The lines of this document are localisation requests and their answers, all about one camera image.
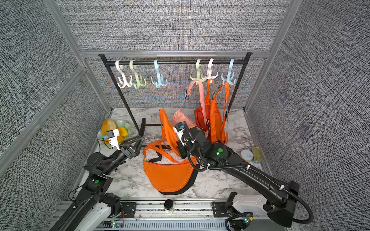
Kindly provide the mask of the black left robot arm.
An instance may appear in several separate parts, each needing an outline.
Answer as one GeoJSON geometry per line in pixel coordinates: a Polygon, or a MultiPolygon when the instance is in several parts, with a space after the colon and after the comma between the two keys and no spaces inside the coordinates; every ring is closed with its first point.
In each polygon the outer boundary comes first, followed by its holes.
{"type": "Polygon", "coordinates": [[[95,152],[84,166],[89,176],[77,197],[50,229],[51,231],[93,231],[106,218],[122,212],[120,197],[108,193],[113,179],[110,174],[127,160],[139,155],[144,141],[142,136],[129,138],[109,157],[95,152]]]}

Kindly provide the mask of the bright orange waist bag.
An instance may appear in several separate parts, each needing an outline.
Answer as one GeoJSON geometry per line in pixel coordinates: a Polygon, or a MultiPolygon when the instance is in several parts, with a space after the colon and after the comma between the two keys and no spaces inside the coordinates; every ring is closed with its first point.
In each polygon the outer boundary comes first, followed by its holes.
{"type": "Polygon", "coordinates": [[[222,144],[228,144],[228,110],[226,108],[229,97],[229,84],[221,84],[217,91],[213,91],[212,99],[210,100],[210,140],[212,143],[220,141],[222,144]],[[222,88],[225,88],[224,96],[224,111],[223,116],[217,106],[217,95],[222,88]]]}

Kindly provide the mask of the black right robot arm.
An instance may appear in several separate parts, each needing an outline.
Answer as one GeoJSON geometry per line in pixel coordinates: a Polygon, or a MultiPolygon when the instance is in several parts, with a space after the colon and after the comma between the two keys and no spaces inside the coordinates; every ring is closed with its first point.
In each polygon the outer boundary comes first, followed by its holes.
{"type": "Polygon", "coordinates": [[[218,170],[246,183],[267,200],[263,210],[276,224],[290,228],[294,222],[313,222],[314,213],[298,196],[296,182],[284,182],[264,173],[220,141],[210,142],[199,127],[188,128],[186,123],[178,123],[173,130],[179,138],[180,156],[186,157],[194,170],[218,170]]]}

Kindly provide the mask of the pink waist bag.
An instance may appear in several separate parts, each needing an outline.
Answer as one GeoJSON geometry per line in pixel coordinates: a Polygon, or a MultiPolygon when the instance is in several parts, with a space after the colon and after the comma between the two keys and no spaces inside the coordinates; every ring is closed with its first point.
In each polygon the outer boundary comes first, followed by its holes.
{"type": "Polygon", "coordinates": [[[198,89],[199,89],[199,99],[200,99],[200,104],[201,104],[201,114],[203,118],[201,120],[206,124],[208,121],[206,118],[206,105],[205,105],[205,98],[204,98],[204,86],[201,81],[194,80],[192,81],[188,89],[184,93],[184,101],[181,104],[180,108],[175,112],[175,114],[172,116],[171,124],[172,126],[175,126],[176,124],[180,122],[186,122],[189,128],[193,128],[196,126],[196,123],[194,123],[191,119],[189,119],[186,115],[183,114],[181,111],[182,106],[186,102],[186,98],[191,94],[192,88],[195,84],[198,84],[198,89]]]}

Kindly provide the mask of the orange bag bottom pile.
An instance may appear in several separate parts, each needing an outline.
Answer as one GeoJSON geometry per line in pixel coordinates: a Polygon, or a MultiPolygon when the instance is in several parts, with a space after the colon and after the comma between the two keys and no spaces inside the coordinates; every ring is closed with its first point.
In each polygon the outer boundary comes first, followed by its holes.
{"type": "Polygon", "coordinates": [[[169,165],[159,164],[144,160],[144,172],[150,180],[152,186],[163,195],[178,195],[190,189],[197,178],[198,172],[193,168],[197,161],[195,157],[191,160],[177,162],[166,151],[148,145],[143,153],[146,155],[148,150],[153,150],[172,163],[169,165]]]}

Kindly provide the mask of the dark orange waist bag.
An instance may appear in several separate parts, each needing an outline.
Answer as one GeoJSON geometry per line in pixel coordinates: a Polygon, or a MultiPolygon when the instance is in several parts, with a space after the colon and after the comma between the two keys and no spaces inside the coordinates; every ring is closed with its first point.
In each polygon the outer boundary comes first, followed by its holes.
{"type": "Polygon", "coordinates": [[[205,96],[205,106],[199,106],[195,109],[196,125],[207,133],[207,139],[212,141],[216,137],[216,119],[215,119],[215,99],[214,82],[207,80],[207,93],[205,96]]]}

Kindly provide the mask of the black waist bag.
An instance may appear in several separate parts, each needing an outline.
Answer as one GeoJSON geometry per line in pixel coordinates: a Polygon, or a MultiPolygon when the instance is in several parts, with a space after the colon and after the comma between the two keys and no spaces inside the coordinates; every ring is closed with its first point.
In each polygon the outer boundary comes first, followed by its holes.
{"type": "Polygon", "coordinates": [[[178,195],[193,186],[198,172],[193,168],[198,167],[194,157],[184,164],[158,165],[156,168],[156,189],[164,195],[178,195]]]}

